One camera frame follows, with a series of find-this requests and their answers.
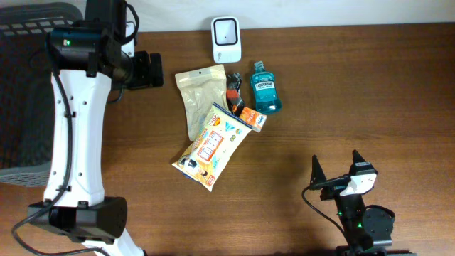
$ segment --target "white wall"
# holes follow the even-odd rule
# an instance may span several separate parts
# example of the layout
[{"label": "white wall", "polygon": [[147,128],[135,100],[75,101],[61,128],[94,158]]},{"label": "white wall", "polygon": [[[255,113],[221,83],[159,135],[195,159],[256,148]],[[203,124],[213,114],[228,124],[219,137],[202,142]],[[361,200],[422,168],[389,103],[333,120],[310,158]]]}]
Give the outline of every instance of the white wall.
[{"label": "white wall", "polygon": [[[0,0],[0,6],[55,0]],[[60,0],[85,11],[85,0]],[[279,28],[455,21],[455,0],[128,0],[140,31],[209,30],[216,16],[236,16],[240,28]]]}]

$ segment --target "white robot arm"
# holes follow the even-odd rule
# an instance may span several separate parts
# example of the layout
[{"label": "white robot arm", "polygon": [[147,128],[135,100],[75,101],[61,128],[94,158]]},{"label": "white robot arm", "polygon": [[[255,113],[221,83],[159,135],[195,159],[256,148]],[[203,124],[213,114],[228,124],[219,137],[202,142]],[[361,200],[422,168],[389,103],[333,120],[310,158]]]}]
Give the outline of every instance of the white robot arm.
[{"label": "white robot arm", "polygon": [[[125,36],[127,8],[136,21],[130,36]],[[124,0],[88,0],[84,21],[55,28],[46,38],[55,96],[53,160],[43,201],[30,205],[28,217],[12,230],[29,252],[47,255],[18,236],[17,229],[26,223],[89,248],[59,255],[146,255],[125,229],[126,200],[106,197],[101,176],[102,123],[109,92],[164,83],[159,53],[134,53],[138,26],[139,17]]]}]

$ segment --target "colorful snack bag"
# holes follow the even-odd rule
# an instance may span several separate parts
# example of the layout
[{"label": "colorful snack bag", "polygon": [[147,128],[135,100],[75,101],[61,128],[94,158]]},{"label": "colorful snack bag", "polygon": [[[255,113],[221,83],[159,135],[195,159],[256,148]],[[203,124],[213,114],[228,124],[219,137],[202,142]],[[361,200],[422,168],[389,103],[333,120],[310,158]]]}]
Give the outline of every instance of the colorful snack bag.
[{"label": "colorful snack bag", "polygon": [[172,165],[212,191],[230,156],[252,126],[214,103],[196,140]]},{"label": "colorful snack bag", "polygon": [[261,132],[261,129],[265,124],[265,120],[267,120],[267,116],[259,113],[258,111],[254,111],[249,107],[244,107],[242,114],[240,114],[240,119],[253,126],[253,131]]}]

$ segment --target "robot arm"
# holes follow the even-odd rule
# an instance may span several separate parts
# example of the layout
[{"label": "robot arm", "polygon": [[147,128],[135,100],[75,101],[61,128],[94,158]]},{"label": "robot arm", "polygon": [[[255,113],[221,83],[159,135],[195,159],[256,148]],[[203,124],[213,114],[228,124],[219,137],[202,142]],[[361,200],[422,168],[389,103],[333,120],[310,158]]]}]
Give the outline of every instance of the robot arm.
[{"label": "robot arm", "polygon": [[105,197],[101,177],[102,122],[109,92],[163,85],[161,56],[133,53],[134,33],[125,36],[127,7],[138,26],[139,18],[124,0],[88,0],[84,21],[48,35],[46,45],[54,60],[52,169],[43,201],[30,205],[28,220],[13,229],[30,252],[37,253],[16,232],[24,223],[66,235],[96,249],[92,251],[97,255],[146,255],[125,229],[126,200]]},{"label": "robot arm", "polygon": [[[362,195],[368,193],[375,183],[378,171],[356,150],[349,174],[326,179],[316,156],[313,156],[313,171],[310,185],[302,197],[316,212],[335,224],[343,233],[348,247],[337,247],[339,256],[386,256],[386,247],[392,245],[391,234],[395,214],[382,206],[365,206]],[[338,209],[341,228],[334,220],[315,209],[304,196],[307,190],[321,190],[321,201],[334,200]],[[388,255],[414,255],[388,253]]]}]

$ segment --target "listerine label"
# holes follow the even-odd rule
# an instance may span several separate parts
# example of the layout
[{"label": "listerine label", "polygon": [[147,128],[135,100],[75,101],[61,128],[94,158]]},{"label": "listerine label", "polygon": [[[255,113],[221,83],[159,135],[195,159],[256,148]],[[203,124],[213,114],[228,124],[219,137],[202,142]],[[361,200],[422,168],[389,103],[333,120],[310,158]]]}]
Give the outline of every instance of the listerine label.
[{"label": "listerine label", "polygon": [[259,82],[255,85],[256,91],[264,90],[264,89],[274,89],[275,83],[274,82]]}]

